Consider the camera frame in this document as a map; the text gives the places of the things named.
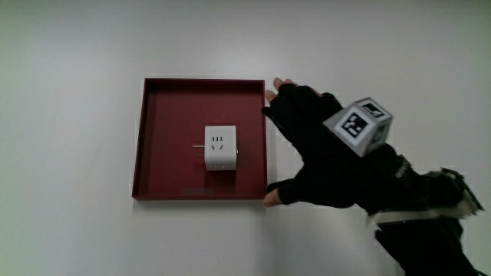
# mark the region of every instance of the power socket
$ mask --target power socket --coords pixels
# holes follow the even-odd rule
[[[237,153],[236,126],[205,126],[206,170],[236,170]]]

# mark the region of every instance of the white surface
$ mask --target white surface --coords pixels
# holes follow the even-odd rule
[[[236,126],[205,126],[206,170],[237,169]]]
[[[290,77],[377,99],[419,172],[491,198],[488,1],[0,1],[0,274],[394,275],[360,209],[135,202],[141,79]],[[269,178],[301,160],[267,123]],[[491,273],[491,219],[464,222]]]

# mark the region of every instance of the hand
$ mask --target hand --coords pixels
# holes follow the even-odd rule
[[[262,112],[297,149],[304,165],[294,179],[268,185],[264,205],[303,201],[346,208],[371,184],[371,171],[322,124],[342,106],[330,93],[320,94],[293,81],[274,79],[278,94],[268,90],[270,107]]]

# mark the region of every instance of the finger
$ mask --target finger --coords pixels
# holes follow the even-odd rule
[[[263,200],[263,204],[265,207],[273,207],[276,205],[281,205],[282,200],[279,198],[278,189],[270,192]]]
[[[285,81],[283,81],[283,84],[293,84],[295,86],[298,86],[298,84],[294,83],[293,80],[290,79],[286,79]]]
[[[270,91],[270,90],[267,90],[266,91],[266,100],[268,101],[268,103],[271,103],[271,101],[276,98],[277,95],[273,93],[273,91]]]
[[[273,81],[273,85],[275,86],[275,88],[276,88],[277,91],[279,91],[279,88],[283,84],[293,84],[295,86],[298,86],[298,84],[294,83],[293,80],[290,80],[290,79],[286,79],[285,81],[283,81],[280,78],[275,78],[274,81]]]
[[[275,78],[273,81],[273,85],[275,86],[276,90],[279,91],[279,87],[283,84],[283,80],[280,78]]]
[[[324,96],[323,94],[320,94],[320,93],[319,93],[319,92],[317,92],[316,90],[313,90],[313,91],[314,91],[314,92],[317,94],[317,96],[319,96],[319,97],[323,97],[323,96]]]

